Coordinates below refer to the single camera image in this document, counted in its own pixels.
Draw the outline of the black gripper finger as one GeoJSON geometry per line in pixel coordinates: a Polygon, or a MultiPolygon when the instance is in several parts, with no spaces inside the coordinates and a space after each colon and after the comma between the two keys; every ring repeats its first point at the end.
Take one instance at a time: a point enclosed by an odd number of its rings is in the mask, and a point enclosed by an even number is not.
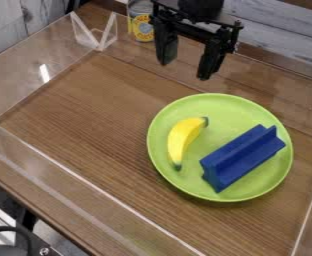
{"type": "Polygon", "coordinates": [[[224,57],[226,49],[223,41],[218,38],[210,39],[206,43],[198,68],[198,78],[202,81],[208,80],[211,75],[219,71],[224,57]]]}
{"type": "Polygon", "coordinates": [[[155,47],[156,57],[163,66],[168,65],[178,57],[179,37],[172,24],[156,18],[155,29],[155,47]]]}

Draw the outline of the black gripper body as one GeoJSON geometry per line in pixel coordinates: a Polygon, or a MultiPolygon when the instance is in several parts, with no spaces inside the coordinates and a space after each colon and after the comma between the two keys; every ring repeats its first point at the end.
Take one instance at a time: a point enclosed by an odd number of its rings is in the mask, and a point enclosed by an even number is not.
{"type": "Polygon", "coordinates": [[[224,0],[151,0],[152,22],[171,23],[178,34],[204,42],[210,37],[223,44],[223,51],[235,52],[242,22],[223,12],[224,0]]]}

